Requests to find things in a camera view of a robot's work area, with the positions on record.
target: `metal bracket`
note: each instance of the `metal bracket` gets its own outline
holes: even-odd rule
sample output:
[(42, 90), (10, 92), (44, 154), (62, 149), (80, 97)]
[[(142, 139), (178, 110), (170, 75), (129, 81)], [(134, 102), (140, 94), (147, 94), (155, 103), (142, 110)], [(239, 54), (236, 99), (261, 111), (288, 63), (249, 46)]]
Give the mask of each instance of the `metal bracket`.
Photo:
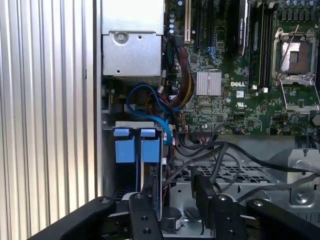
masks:
[[(279, 79), (280, 79), (279, 82), (280, 82), (281, 89), (282, 89), (285, 109), (287, 111), (295, 111), (299, 114), (310, 114), (310, 111), (319, 111), (320, 110), (320, 99), (319, 99), (318, 91), (316, 88), (316, 84), (313, 80), (313, 77), (310, 77), (309, 75), (303, 75), (301, 77), (299, 75), (289, 75), (288, 76), (287, 74), (279, 74)], [(288, 104), (286, 94), (285, 94), (284, 85), (292, 85), (293, 83), (297, 83), (299, 85), (304, 85), (304, 86), (313, 86), (315, 94), (317, 96), (318, 104), (316, 104), (314, 106), (304, 106), (304, 107), (299, 107), (297, 105)]]

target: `ridged aluminum panel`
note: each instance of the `ridged aluminum panel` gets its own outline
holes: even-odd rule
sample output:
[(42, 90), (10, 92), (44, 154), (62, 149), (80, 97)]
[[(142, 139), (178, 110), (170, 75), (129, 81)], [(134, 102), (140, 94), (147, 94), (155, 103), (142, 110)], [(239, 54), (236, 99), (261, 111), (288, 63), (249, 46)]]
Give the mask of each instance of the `ridged aluminum panel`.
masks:
[(197, 96), (220, 96), (222, 73), (220, 71), (198, 71), (196, 73)]
[(0, 0), (0, 240), (95, 197), (93, 9)]

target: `cable connector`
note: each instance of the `cable connector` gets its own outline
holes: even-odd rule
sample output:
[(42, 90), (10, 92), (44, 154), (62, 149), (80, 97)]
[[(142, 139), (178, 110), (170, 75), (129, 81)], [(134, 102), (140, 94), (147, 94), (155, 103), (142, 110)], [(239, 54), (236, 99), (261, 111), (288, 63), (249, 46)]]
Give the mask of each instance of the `cable connector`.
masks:
[(160, 86), (158, 87), (158, 89), (156, 90), (158, 92), (158, 94), (162, 94), (162, 92), (164, 91), (164, 87), (163, 86)]

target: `heatsink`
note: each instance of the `heatsink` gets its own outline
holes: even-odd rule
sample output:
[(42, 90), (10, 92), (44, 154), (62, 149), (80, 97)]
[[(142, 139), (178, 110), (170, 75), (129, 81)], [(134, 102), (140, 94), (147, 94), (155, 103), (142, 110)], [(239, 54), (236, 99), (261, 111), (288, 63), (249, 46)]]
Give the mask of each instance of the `heatsink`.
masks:
[(198, 71), (196, 73), (197, 96), (220, 96), (222, 73), (220, 71)]

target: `label sticker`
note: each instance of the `label sticker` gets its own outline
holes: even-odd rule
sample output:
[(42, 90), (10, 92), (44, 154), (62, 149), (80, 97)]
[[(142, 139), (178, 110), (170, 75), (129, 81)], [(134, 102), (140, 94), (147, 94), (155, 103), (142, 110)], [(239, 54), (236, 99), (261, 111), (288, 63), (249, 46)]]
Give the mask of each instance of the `label sticker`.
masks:
[(245, 92), (244, 91), (236, 91), (236, 97), (237, 98), (244, 98)]
[(179, 228), (181, 228), (181, 225), (182, 225), (181, 218), (180, 218), (180, 219), (178, 219), (177, 221), (175, 221), (175, 229), (179, 229)]

